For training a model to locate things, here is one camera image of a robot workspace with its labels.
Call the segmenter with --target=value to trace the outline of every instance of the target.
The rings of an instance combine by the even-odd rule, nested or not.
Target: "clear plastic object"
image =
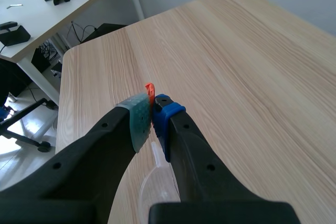
[[[148,223],[149,209],[155,203],[180,202],[175,175],[165,160],[162,148],[151,143],[156,166],[146,176],[140,189],[138,211],[141,224]]]

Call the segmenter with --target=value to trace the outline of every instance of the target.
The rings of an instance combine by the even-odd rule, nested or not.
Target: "light wood grain surface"
[[[68,51],[57,150],[153,82],[186,106],[250,190],[336,222],[336,39],[266,0],[196,0]],[[138,223],[150,141],[119,186],[110,223]]]

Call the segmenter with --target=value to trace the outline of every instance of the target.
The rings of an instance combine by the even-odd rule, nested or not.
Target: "white floor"
[[[43,75],[59,91],[60,79],[53,76],[50,68],[47,69]],[[34,83],[32,83],[30,87],[36,100],[43,97],[49,100],[49,97]],[[6,105],[11,106],[16,111],[20,111],[35,102],[29,90],[23,91],[16,99],[16,102],[9,102],[9,100],[7,100],[6,103]],[[32,137],[43,123],[55,113],[58,112],[52,111],[45,106],[40,106],[8,129],[15,133]],[[19,182],[54,156],[56,129],[51,127],[40,141],[49,142],[53,146],[51,151],[42,153],[39,152],[35,146],[20,141],[15,143],[16,139],[14,138],[6,139],[0,136],[0,190]]]

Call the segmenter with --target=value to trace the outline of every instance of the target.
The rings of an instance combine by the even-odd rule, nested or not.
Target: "orange object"
[[[154,99],[155,99],[155,87],[154,87],[154,84],[151,82],[147,83],[145,87],[147,89],[147,94],[149,96],[149,102],[152,108],[154,104]]]

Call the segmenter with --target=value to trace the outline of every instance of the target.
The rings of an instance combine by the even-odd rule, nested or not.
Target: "blue gripper pad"
[[[146,93],[136,94],[118,103],[117,107],[130,111],[132,144],[135,152],[138,153],[149,137],[151,129],[149,96]]]

